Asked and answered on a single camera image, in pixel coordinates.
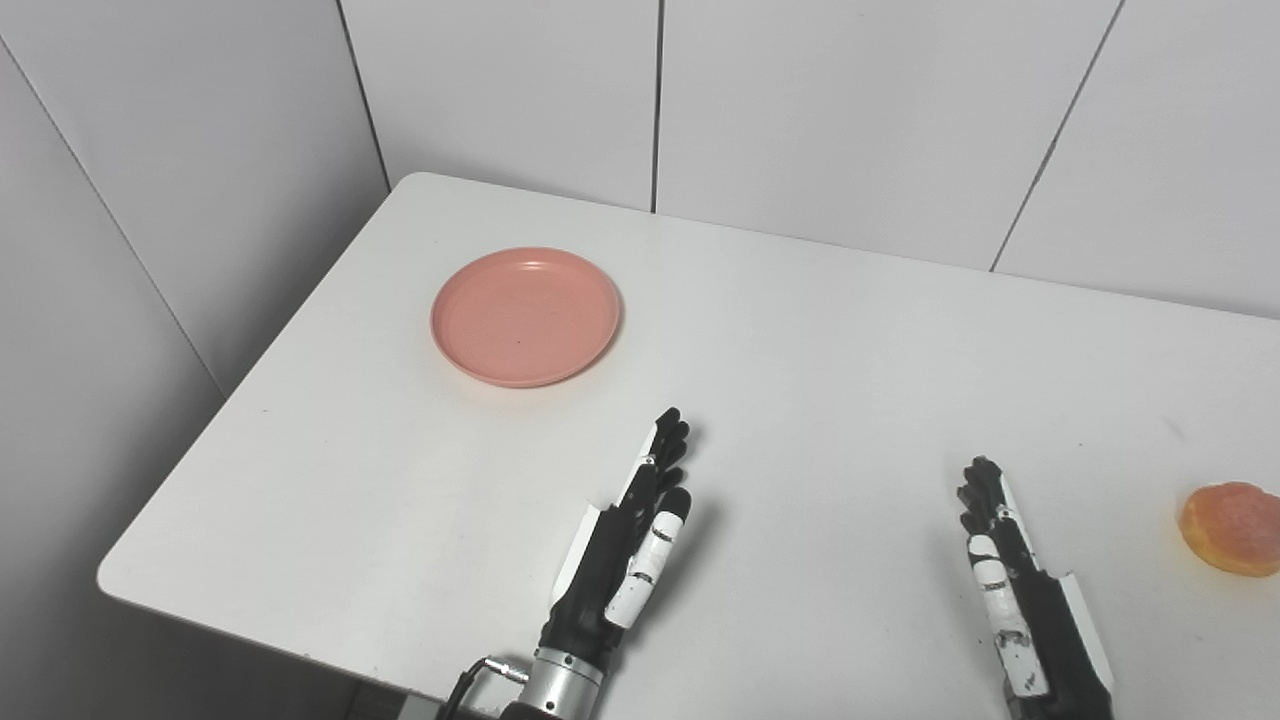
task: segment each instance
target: white table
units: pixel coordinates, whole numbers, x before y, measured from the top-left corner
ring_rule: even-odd
[[[625,302],[608,354],[540,389],[463,375],[426,324],[518,245]],[[1277,364],[1270,320],[411,176],[100,583],[439,697],[529,656],[584,501],[675,404],[694,512],[600,717],[1004,717],[954,497],[978,454],[1082,574],[1121,717],[1274,717],[1280,582],[1199,562],[1174,518],[1201,483],[1277,489]]]

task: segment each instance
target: metal wrist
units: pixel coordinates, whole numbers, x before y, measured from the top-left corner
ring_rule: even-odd
[[[539,647],[517,702],[559,720],[585,720],[591,715],[602,682],[604,673],[591,664],[567,652]]]

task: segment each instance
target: pink plate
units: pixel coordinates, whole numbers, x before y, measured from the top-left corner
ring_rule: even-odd
[[[562,380],[609,345],[618,292],[586,260],[512,247],[453,274],[431,306],[431,336],[460,370],[503,387]]]

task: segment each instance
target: robotic hand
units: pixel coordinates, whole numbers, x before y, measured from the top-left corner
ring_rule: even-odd
[[[1004,473],[965,468],[969,564],[1005,666],[1012,720],[1111,720],[1111,666],[1074,575],[1041,569]]]
[[[689,423],[672,407],[654,423],[628,482],[607,510],[589,507],[553,591],[532,669],[526,674],[493,657],[463,673],[436,720],[448,720],[481,669],[522,683],[500,720],[585,720],[609,669],[609,657],[662,575],[689,516],[690,496],[677,487],[676,462]]]

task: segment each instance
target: white wall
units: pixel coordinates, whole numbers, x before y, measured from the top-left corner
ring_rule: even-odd
[[[649,209],[658,0],[344,3],[392,183]]]
[[[95,583],[221,404],[206,363],[233,386],[385,192],[337,8],[269,5],[0,4],[0,716],[352,696]]]
[[[997,272],[1280,318],[1276,28],[1126,3]]]
[[[337,4],[4,0],[0,32],[234,388],[387,192]]]
[[[658,211],[987,269],[1116,3],[671,1]]]

